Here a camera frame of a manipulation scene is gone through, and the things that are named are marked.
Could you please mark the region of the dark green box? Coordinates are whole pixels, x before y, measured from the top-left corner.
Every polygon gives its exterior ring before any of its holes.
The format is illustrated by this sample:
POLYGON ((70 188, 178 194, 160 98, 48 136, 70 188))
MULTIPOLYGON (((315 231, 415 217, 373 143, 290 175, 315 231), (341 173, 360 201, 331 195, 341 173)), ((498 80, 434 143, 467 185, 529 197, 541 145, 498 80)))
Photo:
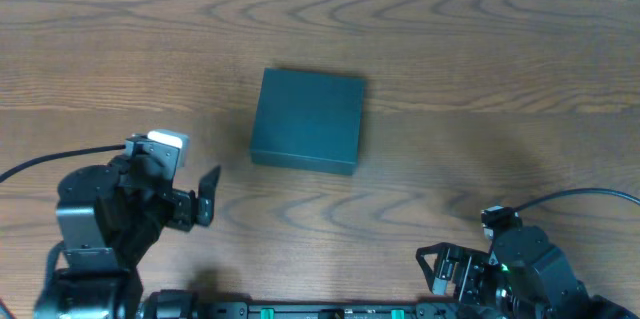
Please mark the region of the dark green box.
POLYGON ((249 146, 255 164, 352 175, 366 82, 267 68, 249 146))

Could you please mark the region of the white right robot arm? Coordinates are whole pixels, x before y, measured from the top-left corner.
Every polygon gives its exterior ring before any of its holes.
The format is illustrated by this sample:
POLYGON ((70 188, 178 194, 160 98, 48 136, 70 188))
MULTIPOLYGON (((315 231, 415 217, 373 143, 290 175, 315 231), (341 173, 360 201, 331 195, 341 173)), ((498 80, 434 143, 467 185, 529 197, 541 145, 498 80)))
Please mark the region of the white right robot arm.
POLYGON ((565 253, 537 226, 494 229, 482 252, 451 243, 416 250, 434 295, 454 286, 464 308, 503 318, 617 319, 638 316, 602 296, 590 295, 565 253))

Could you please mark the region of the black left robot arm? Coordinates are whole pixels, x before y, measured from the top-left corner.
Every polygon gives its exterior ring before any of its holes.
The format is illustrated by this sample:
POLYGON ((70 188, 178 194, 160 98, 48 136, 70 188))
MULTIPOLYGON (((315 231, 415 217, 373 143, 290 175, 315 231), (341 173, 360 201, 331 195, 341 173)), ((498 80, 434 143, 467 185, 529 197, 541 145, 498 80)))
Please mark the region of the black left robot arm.
POLYGON ((133 318, 143 285, 137 266, 164 228, 208 227, 220 167, 197 190, 173 187, 174 167, 149 154, 114 157, 58 186, 62 241, 51 249, 37 318, 133 318))

